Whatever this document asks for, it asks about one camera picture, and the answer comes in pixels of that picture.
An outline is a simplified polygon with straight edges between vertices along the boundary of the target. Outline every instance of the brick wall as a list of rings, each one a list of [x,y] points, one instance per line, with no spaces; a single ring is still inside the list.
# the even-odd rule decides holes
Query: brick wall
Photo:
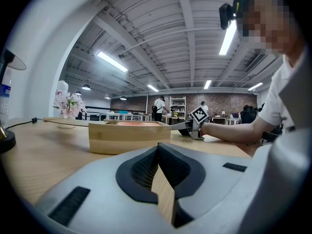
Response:
[[[209,115],[221,115],[225,111],[227,115],[232,112],[242,111],[245,105],[257,106],[257,97],[248,94],[228,94],[228,93],[208,93],[208,94],[178,94],[178,95],[163,95],[165,97],[165,105],[170,106],[170,96],[172,98],[182,98],[186,96],[186,113],[190,113],[202,101],[206,102],[209,108]],[[154,101],[159,96],[149,96],[148,98],[148,112],[151,113]]]
[[[190,113],[201,101],[205,101],[209,108],[209,115],[221,115],[225,111],[227,115],[232,112],[242,111],[245,105],[257,106],[257,97],[248,94],[228,94],[228,93],[208,93],[208,94],[172,94],[163,95],[165,97],[165,105],[167,108],[170,106],[170,96],[172,98],[182,98],[186,96],[186,113]],[[152,112],[154,101],[159,96],[148,97],[148,113]],[[120,99],[112,99],[111,108],[125,109],[125,110],[141,110],[145,111],[146,97],[128,97],[126,101]]]

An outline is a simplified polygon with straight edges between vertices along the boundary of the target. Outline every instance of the computer monitor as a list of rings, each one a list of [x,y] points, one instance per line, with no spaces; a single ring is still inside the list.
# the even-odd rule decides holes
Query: computer monitor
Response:
[[[231,118],[239,118],[239,114],[238,113],[231,113]]]

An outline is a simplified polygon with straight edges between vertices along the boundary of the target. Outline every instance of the man's arm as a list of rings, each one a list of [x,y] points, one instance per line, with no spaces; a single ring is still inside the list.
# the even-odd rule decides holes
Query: man's arm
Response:
[[[170,113],[170,111],[165,107],[165,106],[163,106],[162,107],[167,113]]]
[[[263,132],[270,132],[275,126],[267,123],[261,117],[257,117],[250,124],[220,125],[204,123],[201,127],[201,135],[213,137],[235,143],[250,143],[261,139]]]

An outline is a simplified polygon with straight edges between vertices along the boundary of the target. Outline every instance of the flower bouquet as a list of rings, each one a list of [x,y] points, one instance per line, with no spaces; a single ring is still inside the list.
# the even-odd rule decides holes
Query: flower bouquet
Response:
[[[80,112],[87,111],[81,97],[70,93],[56,95],[53,107],[59,109],[65,119],[75,119]]]

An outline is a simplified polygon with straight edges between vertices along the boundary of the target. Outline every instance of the wooden box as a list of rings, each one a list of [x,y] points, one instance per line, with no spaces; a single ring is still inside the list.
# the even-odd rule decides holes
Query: wooden box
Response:
[[[89,124],[90,151],[93,153],[122,154],[157,146],[159,142],[170,142],[170,137],[171,126],[157,121],[105,119],[103,125]]]

